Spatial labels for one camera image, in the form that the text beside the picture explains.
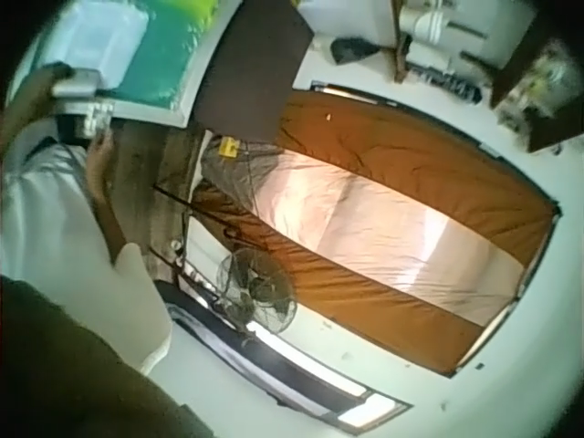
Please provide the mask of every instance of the yellow label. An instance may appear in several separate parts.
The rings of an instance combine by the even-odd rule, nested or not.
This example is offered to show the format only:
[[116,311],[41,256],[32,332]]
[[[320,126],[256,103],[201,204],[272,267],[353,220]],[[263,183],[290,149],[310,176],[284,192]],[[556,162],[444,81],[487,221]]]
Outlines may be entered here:
[[223,155],[227,158],[235,158],[237,152],[239,151],[239,140],[233,137],[223,137],[221,139],[221,145],[219,146],[219,155]]

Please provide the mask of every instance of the white shirt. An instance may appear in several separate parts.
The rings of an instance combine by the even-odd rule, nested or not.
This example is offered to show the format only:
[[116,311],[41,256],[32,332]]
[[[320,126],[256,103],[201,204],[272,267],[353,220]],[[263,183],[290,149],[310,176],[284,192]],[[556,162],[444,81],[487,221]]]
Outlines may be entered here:
[[58,140],[53,120],[28,126],[5,156],[2,275],[25,280],[148,373],[168,352],[170,316],[137,245],[125,245],[111,264],[85,195],[85,151],[55,145],[25,162],[46,136]]

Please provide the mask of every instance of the electric fan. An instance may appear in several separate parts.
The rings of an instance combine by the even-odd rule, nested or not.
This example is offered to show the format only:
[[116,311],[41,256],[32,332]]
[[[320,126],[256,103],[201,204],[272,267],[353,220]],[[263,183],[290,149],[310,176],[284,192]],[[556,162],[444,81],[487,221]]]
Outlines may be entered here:
[[296,294],[282,266],[268,253],[245,247],[219,266],[217,304],[241,331],[255,321],[271,333],[290,325],[297,310]]

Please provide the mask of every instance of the person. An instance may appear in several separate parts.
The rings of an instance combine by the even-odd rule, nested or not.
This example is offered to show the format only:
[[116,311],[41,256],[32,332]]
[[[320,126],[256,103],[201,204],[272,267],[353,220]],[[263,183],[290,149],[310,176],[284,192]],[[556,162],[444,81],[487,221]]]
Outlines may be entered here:
[[172,322],[111,206],[111,131],[85,151],[45,117],[70,74],[34,71],[0,120],[4,420],[18,436],[211,436],[144,377]]

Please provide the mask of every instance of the fan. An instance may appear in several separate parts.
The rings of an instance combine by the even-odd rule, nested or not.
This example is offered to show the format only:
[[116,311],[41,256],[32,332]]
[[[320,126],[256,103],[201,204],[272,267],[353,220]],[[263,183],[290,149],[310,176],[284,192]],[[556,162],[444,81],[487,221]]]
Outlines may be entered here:
[[217,289],[217,304],[242,331],[255,321],[279,333],[296,314],[296,294],[287,272],[259,249],[241,248],[228,256],[219,266]]

